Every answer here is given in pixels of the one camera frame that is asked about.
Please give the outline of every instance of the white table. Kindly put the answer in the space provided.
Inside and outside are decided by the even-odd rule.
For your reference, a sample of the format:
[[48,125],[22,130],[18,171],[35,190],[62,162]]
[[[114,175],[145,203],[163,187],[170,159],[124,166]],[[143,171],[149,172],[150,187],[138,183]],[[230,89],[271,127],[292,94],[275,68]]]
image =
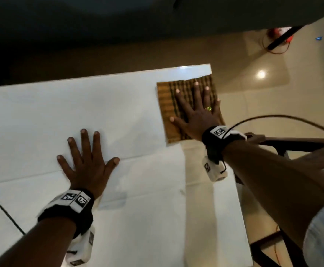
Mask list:
[[[0,87],[0,203],[28,231],[69,186],[55,160],[70,158],[66,139],[98,130],[104,158],[121,162],[94,211],[88,266],[252,266],[231,168],[212,184],[202,144],[165,140],[156,82],[210,73],[199,65]],[[20,237],[0,211],[0,254]]]

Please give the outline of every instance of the folded cloth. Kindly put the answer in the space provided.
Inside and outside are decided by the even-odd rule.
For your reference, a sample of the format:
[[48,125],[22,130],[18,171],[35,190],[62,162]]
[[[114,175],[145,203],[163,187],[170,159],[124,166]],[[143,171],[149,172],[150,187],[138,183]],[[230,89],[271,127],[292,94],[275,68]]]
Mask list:
[[[184,99],[194,108],[194,83],[199,82],[199,89],[202,98],[204,97],[204,90],[206,86],[210,88],[210,104],[213,107],[215,100],[218,98],[215,86],[213,84],[212,75],[203,76],[190,80],[177,80],[157,83],[158,101],[160,104],[164,129],[167,135],[168,143],[191,139],[182,130],[171,123],[169,118],[171,116],[178,116],[184,121],[188,122],[186,113],[183,111],[181,105],[177,102],[175,97],[176,89],[179,89]],[[219,115],[220,124],[225,124],[222,115]]]

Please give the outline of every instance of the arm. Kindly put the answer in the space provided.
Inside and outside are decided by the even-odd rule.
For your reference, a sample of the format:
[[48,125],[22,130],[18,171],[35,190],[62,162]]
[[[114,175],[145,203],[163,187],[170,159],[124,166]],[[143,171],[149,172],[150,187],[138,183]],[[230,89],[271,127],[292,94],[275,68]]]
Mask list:
[[[103,193],[111,172],[119,163],[114,157],[106,164],[102,157],[99,132],[94,133],[93,149],[90,147],[88,132],[81,130],[82,154],[74,138],[68,138],[74,161],[74,170],[61,155],[58,163],[71,182],[70,189],[87,189],[97,199]],[[65,217],[41,220],[13,247],[0,257],[0,267],[59,267],[76,231],[76,224]]]
[[[201,141],[204,131],[221,125],[218,121],[220,102],[213,105],[213,112],[205,110],[210,106],[209,88],[205,89],[202,102],[198,84],[194,87],[195,110],[176,91],[189,122],[174,116],[171,122]],[[268,214],[302,248],[311,219],[324,206],[322,172],[240,140],[228,144],[222,155]]]

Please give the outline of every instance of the floor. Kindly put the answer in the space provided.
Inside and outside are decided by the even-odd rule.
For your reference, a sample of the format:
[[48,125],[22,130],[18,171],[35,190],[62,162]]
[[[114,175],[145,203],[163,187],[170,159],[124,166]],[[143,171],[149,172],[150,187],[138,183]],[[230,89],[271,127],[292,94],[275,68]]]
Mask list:
[[[256,115],[278,113],[324,126],[324,18],[297,32],[284,54],[263,51],[260,40],[264,35],[265,30],[249,31],[34,55],[14,63],[6,83],[210,63],[228,125]],[[285,49],[282,46],[275,51]],[[239,129],[276,137],[324,137],[313,127],[282,119],[255,120]],[[245,188],[242,209],[250,243],[276,231],[275,222]],[[275,251],[281,266],[292,266],[283,243],[265,253],[277,261]]]

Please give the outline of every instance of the checkered fabric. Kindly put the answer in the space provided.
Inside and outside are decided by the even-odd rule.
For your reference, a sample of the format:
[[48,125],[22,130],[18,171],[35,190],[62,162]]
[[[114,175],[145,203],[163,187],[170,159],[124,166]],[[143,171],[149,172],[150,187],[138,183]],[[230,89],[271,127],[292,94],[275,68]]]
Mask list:
[[[214,101],[217,99],[217,92],[213,84],[212,75],[203,76],[190,80],[178,80],[157,83],[158,101],[160,104],[161,114],[163,118],[164,129],[166,131],[168,143],[191,139],[182,130],[171,123],[171,116],[178,116],[188,122],[188,118],[183,108],[174,96],[176,89],[179,89],[184,99],[194,108],[194,83],[199,82],[202,98],[206,86],[210,88],[210,104],[213,107]],[[220,122],[224,124],[222,115],[220,114]]]

